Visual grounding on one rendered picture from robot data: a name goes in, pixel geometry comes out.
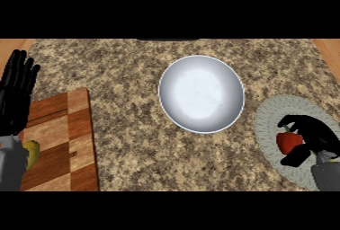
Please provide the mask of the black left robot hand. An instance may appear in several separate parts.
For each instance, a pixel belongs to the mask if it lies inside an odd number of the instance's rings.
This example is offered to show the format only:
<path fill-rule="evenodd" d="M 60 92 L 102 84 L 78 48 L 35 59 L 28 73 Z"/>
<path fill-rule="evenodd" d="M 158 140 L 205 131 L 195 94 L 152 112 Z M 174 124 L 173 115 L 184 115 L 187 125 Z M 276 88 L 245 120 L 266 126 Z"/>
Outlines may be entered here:
<path fill-rule="evenodd" d="M 0 79 L 0 137 L 17 135 L 26 127 L 38 71 L 26 51 L 14 49 Z"/>

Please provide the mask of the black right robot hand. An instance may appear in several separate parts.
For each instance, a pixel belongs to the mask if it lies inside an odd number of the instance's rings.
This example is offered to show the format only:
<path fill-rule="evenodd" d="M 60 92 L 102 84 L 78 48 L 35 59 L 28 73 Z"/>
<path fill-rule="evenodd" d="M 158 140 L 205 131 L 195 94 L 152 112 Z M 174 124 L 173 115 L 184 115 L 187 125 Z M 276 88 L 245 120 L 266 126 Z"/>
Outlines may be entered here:
<path fill-rule="evenodd" d="M 289 154 L 281 159 L 281 164 L 298 167 L 310 156 L 310 152 L 334 153 L 334 157 L 340 156 L 340 139 L 334 134 L 325 123 L 307 115 L 285 115 L 278 123 L 281 128 L 283 125 L 292 123 L 291 131 L 297 131 L 297 134 L 304 140 L 304 144 L 294 147 Z"/>

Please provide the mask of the pale grey round placemat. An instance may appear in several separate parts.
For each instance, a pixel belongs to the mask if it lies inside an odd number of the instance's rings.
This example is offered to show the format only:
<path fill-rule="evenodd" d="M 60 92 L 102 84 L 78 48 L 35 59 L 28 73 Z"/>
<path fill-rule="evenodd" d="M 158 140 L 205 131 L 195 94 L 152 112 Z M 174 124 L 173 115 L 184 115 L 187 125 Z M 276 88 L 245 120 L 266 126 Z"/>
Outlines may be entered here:
<path fill-rule="evenodd" d="M 310 154 L 297 168 L 281 165 L 283 154 L 276 145 L 276 135 L 285 132 L 278 123 L 285 115 L 307 115 L 320 120 L 340 138 L 340 125 L 325 110 L 310 100 L 288 94 L 278 94 L 261 102 L 254 114 L 254 135 L 263 155 L 281 176 L 300 187 L 317 190 L 310 167 L 316 156 Z"/>

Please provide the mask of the checkered wooden cutting board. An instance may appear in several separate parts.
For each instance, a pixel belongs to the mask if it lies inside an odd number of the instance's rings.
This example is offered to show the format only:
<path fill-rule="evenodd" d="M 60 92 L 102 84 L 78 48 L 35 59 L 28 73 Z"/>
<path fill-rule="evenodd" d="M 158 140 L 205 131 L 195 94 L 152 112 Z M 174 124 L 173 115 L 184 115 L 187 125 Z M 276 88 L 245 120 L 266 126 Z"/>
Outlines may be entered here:
<path fill-rule="evenodd" d="M 19 137 L 40 144 L 40 157 L 23 174 L 20 189 L 99 191 L 91 110 L 84 87 L 32 103 Z"/>

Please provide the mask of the yellow-green vegetable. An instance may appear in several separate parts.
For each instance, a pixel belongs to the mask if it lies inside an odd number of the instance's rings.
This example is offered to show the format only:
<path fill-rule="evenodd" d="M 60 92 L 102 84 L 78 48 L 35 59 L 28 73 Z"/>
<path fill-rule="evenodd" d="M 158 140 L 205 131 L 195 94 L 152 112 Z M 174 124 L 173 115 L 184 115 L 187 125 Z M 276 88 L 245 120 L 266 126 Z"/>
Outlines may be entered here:
<path fill-rule="evenodd" d="M 38 157 L 40 157 L 40 144 L 37 141 L 29 140 L 22 144 L 23 148 L 28 150 L 28 163 L 26 163 L 26 170 L 31 170 Z"/>

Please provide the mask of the white oval bowl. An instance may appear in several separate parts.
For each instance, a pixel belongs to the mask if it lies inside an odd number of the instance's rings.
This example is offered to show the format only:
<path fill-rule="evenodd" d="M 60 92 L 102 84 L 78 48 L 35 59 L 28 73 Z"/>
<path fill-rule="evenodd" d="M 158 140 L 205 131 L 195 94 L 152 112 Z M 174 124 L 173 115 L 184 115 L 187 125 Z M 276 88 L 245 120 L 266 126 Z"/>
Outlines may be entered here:
<path fill-rule="evenodd" d="M 164 114 L 196 134 L 214 134 L 242 114 L 242 80 L 229 65 L 204 55 L 180 58 L 164 70 L 158 84 Z"/>

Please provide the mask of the red bell pepper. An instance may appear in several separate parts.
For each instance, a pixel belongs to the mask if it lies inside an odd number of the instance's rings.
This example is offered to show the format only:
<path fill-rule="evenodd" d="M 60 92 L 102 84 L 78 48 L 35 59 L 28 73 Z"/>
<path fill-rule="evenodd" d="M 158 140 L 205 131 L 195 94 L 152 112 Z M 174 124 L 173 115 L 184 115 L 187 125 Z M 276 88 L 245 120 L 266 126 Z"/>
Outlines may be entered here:
<path fill-rule="evenodd" d="M 303 144 L 301 136 L 294 133 L 283 125 L 285 131 L 276 135 L 276 145 L 283 155 L 288 155 L 292 149 Z"/>

